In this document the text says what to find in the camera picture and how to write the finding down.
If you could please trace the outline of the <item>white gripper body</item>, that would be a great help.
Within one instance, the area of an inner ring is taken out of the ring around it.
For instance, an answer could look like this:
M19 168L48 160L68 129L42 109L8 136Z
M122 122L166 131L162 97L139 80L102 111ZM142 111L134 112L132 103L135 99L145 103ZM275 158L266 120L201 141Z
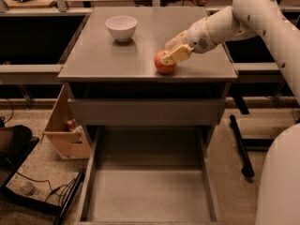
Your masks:
M203 18L189 27L186 41L195 53L207 53L217 46L210 35L207 18Z

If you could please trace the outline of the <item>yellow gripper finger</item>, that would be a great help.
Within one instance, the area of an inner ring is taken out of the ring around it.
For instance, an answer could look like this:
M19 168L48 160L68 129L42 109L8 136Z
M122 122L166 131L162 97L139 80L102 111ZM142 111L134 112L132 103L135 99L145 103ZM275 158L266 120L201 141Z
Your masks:
M165 50L160 57L160 62L164 66L170 66L189 59L193 48L188 44L179 44L170 50Z
M181 45L181 44L186 44L186 35L187 35L187 31L183 31L180 34L178 34L177 36L173 37L171 40L169 40L166 44L165 44L165 49L168 51L171 51L174 47Z

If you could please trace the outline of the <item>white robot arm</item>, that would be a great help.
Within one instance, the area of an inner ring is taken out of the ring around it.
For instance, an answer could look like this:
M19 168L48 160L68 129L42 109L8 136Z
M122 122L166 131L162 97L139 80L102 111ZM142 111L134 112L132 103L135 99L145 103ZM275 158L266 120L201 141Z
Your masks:
M232 0L232 5L192 24L168 43L159 61L185 61L220 43L250 33L260 36L280 73L300 102L300 30L276 0ZM300 225L300 124L272 142L262 167L255 225Z

